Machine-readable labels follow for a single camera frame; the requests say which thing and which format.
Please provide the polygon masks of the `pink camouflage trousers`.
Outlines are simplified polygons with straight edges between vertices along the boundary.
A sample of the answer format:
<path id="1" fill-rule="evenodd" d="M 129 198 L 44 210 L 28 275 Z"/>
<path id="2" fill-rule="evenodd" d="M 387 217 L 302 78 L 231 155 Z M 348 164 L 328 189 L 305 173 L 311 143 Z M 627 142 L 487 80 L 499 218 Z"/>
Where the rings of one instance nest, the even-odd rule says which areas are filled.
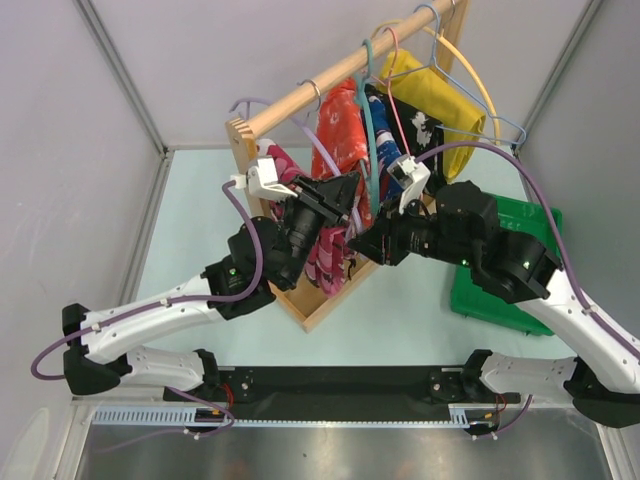
<path id="1" fill-rule="evenodd" d="M 270 139 L 260 139 L 257 152 L 261 157 L 274 160 L 281 184 L 290 183 L 298 175 L 305 175 L 284 149 Z M 351 265 L 355 264 L 353 254 L 348 252 L 345 235 L 344 227 L 323 227 L 304 267 L 308 281 L 327 297 L 333 297 L 343 289 L 349 271 L 345 262 L 349 260 Z"/>

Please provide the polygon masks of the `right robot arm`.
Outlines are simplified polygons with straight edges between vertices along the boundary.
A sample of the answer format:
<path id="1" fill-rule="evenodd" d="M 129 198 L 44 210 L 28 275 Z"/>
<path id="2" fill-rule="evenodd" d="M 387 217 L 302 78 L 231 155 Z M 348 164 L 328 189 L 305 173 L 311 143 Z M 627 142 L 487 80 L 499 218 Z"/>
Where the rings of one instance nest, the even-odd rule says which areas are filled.
<path id="1" fill-rule="evenodd" d="M 568 401 L 607 427 L 638 424 L 639 344 L 624 348 L 628 333 L 580 305 L 555 251 L 529 233 L 501 227 L 496 199 L 470 181 L 442 188 L 435 203 L 430 215 L 418 201 L 406 208 L 386 203 L 349 248 L 379 265 L 416 254 L 465 267 L 476 286 L 534 316 L 575 353 L 531 359 L 476 350 L 460 374 L 463 393 L 473 401 L 507 393 Z"/>

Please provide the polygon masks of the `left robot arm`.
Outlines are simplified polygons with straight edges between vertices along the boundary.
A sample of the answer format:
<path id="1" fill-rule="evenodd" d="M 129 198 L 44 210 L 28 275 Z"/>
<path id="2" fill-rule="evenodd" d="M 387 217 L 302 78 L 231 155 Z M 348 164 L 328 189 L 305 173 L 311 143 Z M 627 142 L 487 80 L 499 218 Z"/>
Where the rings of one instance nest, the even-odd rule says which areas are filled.
<path id="1" fill-rule="evenodd" d="M 95 395 L 121 384 L 162 386 L 207 400 L 221 387 L 215 357 L 198 349 L 187 355 L 146 348 L 182 329 L 228 321 L 264 308 L 277 291 L 296 288 L 325 227 L 343 226 L 360 180 L 347 173 L 328 180 L 296 176 L 275 183 L 283 216 L 249 216 L 222 260 L 181 285 L 146 301 L 90 311 L 80 304 L 62 312 L 67 349 L 63 377 L 75 395 Z"/>

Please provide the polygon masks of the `purple hanger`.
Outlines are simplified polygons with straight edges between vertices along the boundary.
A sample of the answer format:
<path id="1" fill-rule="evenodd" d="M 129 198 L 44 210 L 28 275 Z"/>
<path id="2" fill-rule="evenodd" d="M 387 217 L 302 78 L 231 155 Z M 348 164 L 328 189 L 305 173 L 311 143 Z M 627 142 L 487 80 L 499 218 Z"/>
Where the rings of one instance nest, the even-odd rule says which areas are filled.
<path id="1" fill-rule="evenodd" d="M 253 103 L 257 103 L 263 106 L 271 106 L 272 101 L 255 97 L 255 96 L 245 96 L 241 97 L 233 102 L 231 105 L 229 112 L 235 113 L 241 104 L 246 104 L 246 112 L 241 116 L 242 119 L 248 120 L 250 117 L 250 105 Z M 333 176 L 337 176 L 340 174 L 339 168 L 333 159 L 333 157 L 329 154 L 326 147 L 322 144 L 322 142 L 318 139 L 316 134 L 307 126 L 307 124 L 300 120 L 296 115 L 292 115 L 288 117 L 288 120 L 294 123 L 303 133 L 304 135 L 311 141 L 313 147 L 320 153 L 323 163 L 325 166 L 329 168 Z M 347 227 L 346 238 L 348 240 L 354 238 L 357 234 L 361 233 L 364 230 L 363 222 L 359 211 L 356 207 L 353 207 L 351 210 L 350 223 Z"/>

